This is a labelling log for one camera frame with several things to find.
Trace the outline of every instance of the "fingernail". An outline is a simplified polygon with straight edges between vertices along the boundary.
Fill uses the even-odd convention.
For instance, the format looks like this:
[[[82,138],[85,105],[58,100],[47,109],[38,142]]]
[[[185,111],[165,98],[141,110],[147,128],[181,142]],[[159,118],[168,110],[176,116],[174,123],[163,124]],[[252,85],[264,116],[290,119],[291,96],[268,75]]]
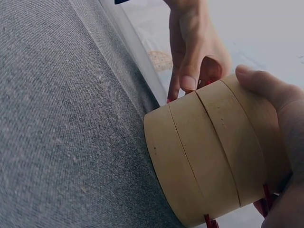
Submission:
[[[196,80],[191,76],[184,76],[182,79],[182,87],[188,90],[195,90]]]
[[[248,74],[252,69],[245,65],[238,65],[236,68],[236,72],[242,75]]]

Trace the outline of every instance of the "bamboo steamer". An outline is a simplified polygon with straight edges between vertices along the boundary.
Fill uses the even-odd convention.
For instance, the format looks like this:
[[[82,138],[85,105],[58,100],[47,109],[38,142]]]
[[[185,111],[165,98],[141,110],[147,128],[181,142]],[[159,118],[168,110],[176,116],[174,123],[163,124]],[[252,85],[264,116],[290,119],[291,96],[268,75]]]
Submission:
[[[265,99],[225,77],[144,117],[149,154],[186,227],[216,219],[274,192],[291,168],[277,116]]]

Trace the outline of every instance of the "gray upholstery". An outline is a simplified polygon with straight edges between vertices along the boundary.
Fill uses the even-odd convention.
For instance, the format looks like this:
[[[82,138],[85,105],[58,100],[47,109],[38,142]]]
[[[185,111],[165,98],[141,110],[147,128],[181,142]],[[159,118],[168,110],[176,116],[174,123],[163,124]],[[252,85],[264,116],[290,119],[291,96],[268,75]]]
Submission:
[[[100,2],[0,12],[0,227],[183,227],[145,144],[158,104]]]

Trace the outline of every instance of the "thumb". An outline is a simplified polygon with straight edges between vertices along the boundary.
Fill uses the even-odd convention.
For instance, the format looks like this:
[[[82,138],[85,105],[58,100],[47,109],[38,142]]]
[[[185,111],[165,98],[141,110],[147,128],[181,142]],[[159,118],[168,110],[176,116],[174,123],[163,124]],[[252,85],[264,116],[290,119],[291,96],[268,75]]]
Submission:
[[[240,84],[266,98],[277,112],[287,104],[304,99],[301,88],[287,84],[265,71],[255,71],[245,65],[236,68],[236,76]]]
[[[206,56],[204,42],[200,38],[188,39],[186,53],[180,68],[180,86],[185,92],[197,89],[200,78],[200,66]]]

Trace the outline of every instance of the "hand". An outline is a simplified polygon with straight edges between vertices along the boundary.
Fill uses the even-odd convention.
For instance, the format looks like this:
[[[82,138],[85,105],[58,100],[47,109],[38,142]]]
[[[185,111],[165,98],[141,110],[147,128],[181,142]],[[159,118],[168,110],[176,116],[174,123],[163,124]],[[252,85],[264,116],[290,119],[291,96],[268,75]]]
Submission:
[[[302,228],[304,226],[304,92],[271,74],[238,66],[240,84],[264,98],[276,109],[279,128],[291,163],[293,177],[275,200],[262,228]]]
[[[228,75],[231,59],[210,21],[206,0],[166,2],[173,59],[168,100],[173,101],[180,88],[189,93]]]

